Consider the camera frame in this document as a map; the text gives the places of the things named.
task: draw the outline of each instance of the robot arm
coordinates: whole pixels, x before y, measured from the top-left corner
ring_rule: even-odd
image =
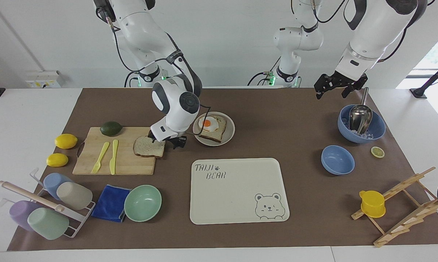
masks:
[[[352,20],[344,16],[354,36],[345,48],[334,74],[323,74],[314,85],[316,97],[337,87],[345,87],[345,98],[353,90],[359,90],[367,81],[365,72],[377,61],[407,26],[424,12],[424,0],[354,0]]]
[[[315,2],[315,10],[318,13],[322,0]],[[276,76],[275,84],[286,87],[293,86],[302,62],[296,51],[318,50],[323,42],[318,21],[312,13],[311,0],[298,0],[295,6],[295,18],[302,26],[280,28],[274,34],[274,45],[281,52],[280,63],[273,72]]]
[[[137,66],[151,64],[140,73],[147,76],[150,72],[158,71],[159,74],[159,66],[153,63],[152,52],[165,57],[178,73],[177,76],[156,81],[152,85],[152,99],[166,116],[151,126],[149,137],[158,141],[171,141],[174,148],[183,147],[186,138],[182,135],[199,111],[198,96],[201,94],[202,83],[171,36],[151,17],[149,10],[154,7],[154,0],[94,0],[94,2],[97,7],[105,11],[106,16],[109,15],[112,22],[119,22],[121,30],[116,32],[116,36],[121,42],[120,46],[133,55]],[[153,81],[152,78],[146,77],[144,80]]]

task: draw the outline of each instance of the avocado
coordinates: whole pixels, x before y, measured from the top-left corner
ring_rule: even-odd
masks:
[[[122,130],[122,126],[116,121],[109,121],[104,123],[99,130],[105,136],[115,136]]]

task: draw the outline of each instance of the bowl of ice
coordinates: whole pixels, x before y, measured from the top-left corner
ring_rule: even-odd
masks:
[[[355,130],[349,129],[349,115],[350,110],[354,107],[354,104],[345,106],[342,108],[339,114],[339,119],[337,120],[337,127],[339,128],[340,134],[347,140],[352,141],[357,144],[365,144],[384,136],[386,132],[386,124],[383,119],[373,111],[373,119],[371,124],[364,134],[358,134]]]

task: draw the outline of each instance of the brown placemat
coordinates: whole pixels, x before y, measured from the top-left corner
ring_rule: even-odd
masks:
[[[414,172],[389,130],[382,139],[364,145],[342,137],[337,129],[339,111],[347,104],[359,103],[361,94],[342,99],[340,92],[328,92],[316,100],[312,88],[203,90],[202,104],[234,120],[234,138],[212,148],[189,136],[184,149],[167,147],[152,176],[73,176],[76,149],[56,149],[70,156],[69,164],[47,167],[43,177],[51,172],[65,174],[91,189],[94,201],[106,184],[126,188],[152,184],[162,194],[161,210],[144,223],[90,217],[75,239],[48,241],[19,227],[8,250],[372,245],[380,237],[379,231],[366,216],[356,221],[350,217],[360,208],[358,192],[385,192]],[[378,112],[371,98],[367,105]],[[162,116],[151,101],[151,90],[84,89],[63,132],[83,141],[91,126],[106,121],[150,126]],[[324,170],[320,154],[330,144],[343,146],[353,154],[356,167],[352,173],[333,176]],[[383,148],[386,157],[374,158],[369,151],[372,146]],[[291,212],[289,220],[224,225],[194,225],[190,221],[191,164],[195,160],[267,157],[280,163]],[[411,186],[409,192],[419,201],[429,200],[419,186]],[[401,193],[386,206],[387,214],[377,219],[384,230],[416,208]],[[424,223],[389,242],[393,244],[438,244],[438,214],[428,216]]]

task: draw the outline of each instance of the metal scoop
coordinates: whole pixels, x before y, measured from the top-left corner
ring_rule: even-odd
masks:
[[[358,134],[366,133],[373,119],[373,111],[369,106],[365,106],[368,91],[369,88],[365,87],[361,104],[350,110],[349,129],[356,130]]]

